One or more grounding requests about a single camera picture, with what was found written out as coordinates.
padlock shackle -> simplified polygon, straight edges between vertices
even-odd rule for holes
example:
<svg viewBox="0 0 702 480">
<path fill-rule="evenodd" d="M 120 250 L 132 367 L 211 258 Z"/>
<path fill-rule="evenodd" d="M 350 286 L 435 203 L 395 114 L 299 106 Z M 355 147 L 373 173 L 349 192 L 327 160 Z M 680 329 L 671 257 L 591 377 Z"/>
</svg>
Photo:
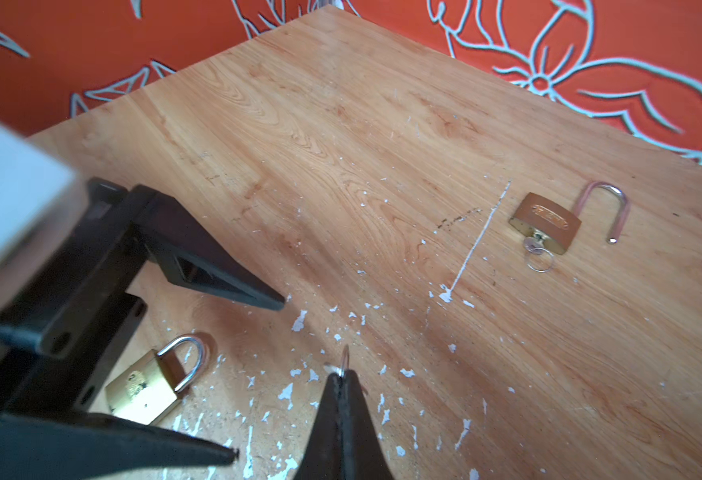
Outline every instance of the padlock shackle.
<svg viewBox="0 0 702 480">
<path fill-rule="evenodd" d="M 173 388 L 175 393 L 180 392 L 184 388 L 188 386 L 189 383 L 192 382 L 193 377 L 196 376 L 196 374 L 204 368 L 204 366 L 207 364 L 207 360 L 210 356 L 210 353 L 207 351 L 207 348 L 204 346 L 204 342 L 202 341 L 201 338 L 199 338 L 196 335 L 191 335 L 191 334 L 186 334 L 186 335 L 181 335 L 177 337 L 176 339 L 172 340 L 171 342 L 167 343 L 166 346 L 160 350 L 156 356 L 163 356 L 167 352 L 171 352 L 172 350 L 175 350 L 175 347 L 180 345 L 181 343 L 184 342 L 191 342 L 193 345 L 196 346 L 197 350 L 199 351 L 199 356 L 197 357 L 197 364 L 193 366 L 190 372 L 188 372 L 188 375 L 186 375 L 186 378 L 182 379 L 180 383 L 175 385 L 175 388 Z"/>
<path fill-rule="evenodd" d="M 607 182 L 593 181 L 590 184 L 586 185 L 586 188 L 583 190 L 583 193 L 581 193 L 581 196 L 576 202 L 576 206 L 572 207 L 572 213 L 575 216 L 581 216 L 581 211 L 583 211 L 583 206 L 586 205 L 586 200 L 588 200 L 588 196 L 591 195 L 592 190 L 594 190 L 597 187 L 604 188 L 605 190 L 611 192 L 621 202 L 621 207 L 618 210 L 618 215 L 615 216 L 615 222 L 613 222 L 612 228 L 610 229 L 610 235 L 607 238 L 608 244 L 616 244 L 618 242 L 618 237 L 623 231 L 623 225 L 626 223 L 626 218 L 628 218 L 628 210 L 632 206 L 631 201 L 629 201 L 628 197 L 626 197 L 626 194 L 623 193 L 623 190 L 621 190 L 618 187 L 615 187 L 615 185 L 610 185 Z"/>
</svg>

padlock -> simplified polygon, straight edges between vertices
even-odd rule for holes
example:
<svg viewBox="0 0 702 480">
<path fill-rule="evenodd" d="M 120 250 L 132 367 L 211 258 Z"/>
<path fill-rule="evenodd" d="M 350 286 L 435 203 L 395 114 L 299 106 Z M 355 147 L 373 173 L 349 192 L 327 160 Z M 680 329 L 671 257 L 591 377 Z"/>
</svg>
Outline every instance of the padlock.
<svg viewBox="0 0 702 480">
<path fill-rule="evenodd" d="M 162 357 L 178 345 L 190 342 L 198 350 L 197 363 L 177 384 Z M 144 425 L 159 422 L 181 400 L 179 393 L 201 374 L 209 352 L 201 338 L 181 335 L 162 350 L 151 350 L 106 386 L 111 415 Z"/>
<path fill-rule="evenodd" d="M 552 254 L 564 255 L 567 252 L 581 226 L 578 215 L 583 210 L 589 194 L 597 187 L 610 191 L 621 202 L 618 216 L 615 217 L 615 222 L 610 229 L 610 235 L 607 240 L 609 244 L 618 242 L 618 237 L 621 235 L 621 230 L 628 217 L 631 203 L 623 191 L 614 185 L 601 181 L 589 183 L 578 198 L 572 212 L 548 198 L 530 193 L 521 201 L 519 208 L 516 209 L 514 215 L 509 219 L 509 223 L 525 236 L 524 246 L 528 257 L 529 254 L 537 255 L 544 252 L 552 257 L 552 264 L 545 270 L 535 268 L 529 264 L 528 259 L 530 268 L 536 272 L 548 272 L 553 266 Z"/>
</svg>

wooden table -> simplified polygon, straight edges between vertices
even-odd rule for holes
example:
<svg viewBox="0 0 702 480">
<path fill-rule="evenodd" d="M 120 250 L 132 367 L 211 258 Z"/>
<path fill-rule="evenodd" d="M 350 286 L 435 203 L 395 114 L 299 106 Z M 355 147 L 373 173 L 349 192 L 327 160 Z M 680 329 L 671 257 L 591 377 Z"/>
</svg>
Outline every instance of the wooden table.
<svg viewBox="0 0 702 480">
<path fill-rule="evenodd" d="M 241 478 L 248 446 L 254 478 L 299 461 L 345 344 L 397 478 L 702 478 L 692 162 L 335 8 L 31 140 L 173 195 L 290 299 L 257 310 L 139 275 L 149 313 L 116 369 L 206 333 L 215 360 L 162 426 L 242 449 L 167 478 Z M 620 242 L 597 191 L 572 248 L 533 272 L 508 219 L 531 191 L 572 206 L 589 180 L 631 197 Z"/>
</svg>

white paint fleck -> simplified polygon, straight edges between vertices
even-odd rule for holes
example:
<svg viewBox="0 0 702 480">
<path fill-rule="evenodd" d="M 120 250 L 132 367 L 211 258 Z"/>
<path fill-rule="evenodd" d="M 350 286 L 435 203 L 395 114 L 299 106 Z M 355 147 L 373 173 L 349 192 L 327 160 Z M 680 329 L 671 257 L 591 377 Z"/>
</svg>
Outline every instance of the white paint fleck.
<svg viewBox="0 0 702 480">
<path fill-rule="evenodd" d="M 511 180 L 509 180 L 509 183 L 505 186 L 505 190 L 503 190 L 503 193 L 500 195 L 500 198 L 498 199 L 498 203 L 492 207 L 492 210 L 490 211 L 490 215 L 487 216 L 487 221 L 485 222 L 484 227 L 481 229 L 481 233 L 479 234 L 479 236 L 476 237 L 476 242 L 474 242 L 474 246 L 471 247 L 471 250 L 469 250 L 469 254 L 466 256 L 465 260 L 463 260 L 463 265 L 460 267 L 460 270 L 458 271 L 458 275 L 455 277 L 455 281 L 452 282 L 452 286 L 450 288 L 447 288 L 447 286 L 442 285 L 442 289 L 444 290 L 444 293 L 440 293 L 439 298 L 441 298 L 444 303 L 452 302 L 452 291 L 455 289 L 455 285 L 458 284 L 458 280 L 460 280 L 461 275 L 465 271 L 465 267 L 469 264 L 469 260 L 471 260 L 471 255 L 474 254 L 474 250 L 476 250 L 476 247 L 479 245 L 479 242 L 481 242 L 481 238 L 485 235 L 485 232 L 487 231 L 487 227 L 490 226 L 490 221 L 492 220 L 492 216 L 495 215 L 495 212 L 498 210 L 498 208 L 500 208 L 500 203 L 503 201 L 503 197 L 505 197 L 506 193 L 508 193 L 510 187 L 511 187 Z"/>
<path fill-rule="evenodd" d="M 293 332 L 299 332 L 303 329 L 303 322 L 306 320 L 306 314 L 308 313 L 307 310 L 301 310 L 300 315 L 295 319 L 295 322 L 293 323 Z"/>
<path fill-rule="evenodd" d="M 247 440 L 247 449 L 245 450 L 245 452 L 247 452 L 247 463 L 244 464 L 244 472 L 243 472 L 244 478 L 250 478 L 253 476 L 252 450 L 253 450 L 253 426 L 250 425 L 250 439 Z"/>
<path fill-rule="evenodd" d="M 287 410 L 292 410 L 293 409 L 293 384 L 290 383 L 288 386 L 284 387 L 281 393 L 279 393 L 279 396 L 277 397 L 279 400 L 289 400 L 289 405 L 287 406 Z"/>
<path fill-rule="evenodd" d="M 295 461 L 295 458 L 288 458 L 284 461 L 284 470 L 273 476 L 268 475 L 268 480 L 287 480 L 287 473 L 296 468 L 298 468 L 298 462 Z"/>
<path fill-rule="evenodd" d="M 455 444 L 455 450 L 460 448 L 463 443 L 463 438 L 469 435 L 469 430 L 471 429 L 471 420 L 468 418 L 463 418 L 463 431 L 460 433 L 460 438 L 458 438 L 458 443 Z"/>
<path fill-rule="evenodd" d="M 191 430 L 188 435 L 195 437 L 199 433 L 199 427 L 202 423 L 202 417 L 204 416 L 204 412 L 199 414 L 199 418 L 197 418 L 197 424 L 193 426 L 193 430 Z"/>
</svg>

orange wallpaper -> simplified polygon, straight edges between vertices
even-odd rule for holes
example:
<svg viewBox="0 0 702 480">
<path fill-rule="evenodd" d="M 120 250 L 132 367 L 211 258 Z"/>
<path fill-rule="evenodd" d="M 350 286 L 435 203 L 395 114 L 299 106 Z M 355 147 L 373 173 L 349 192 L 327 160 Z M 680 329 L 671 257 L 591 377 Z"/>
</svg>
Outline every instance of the orange wallpaper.
<svg viewBox="0 0 702 480">
<path fill-rule="evenodd" d="M 0 120 L 31 134 L 323 2 L 3 0 Z M 331 3 L 702 164 L 702 0 Z"/>
</svg>

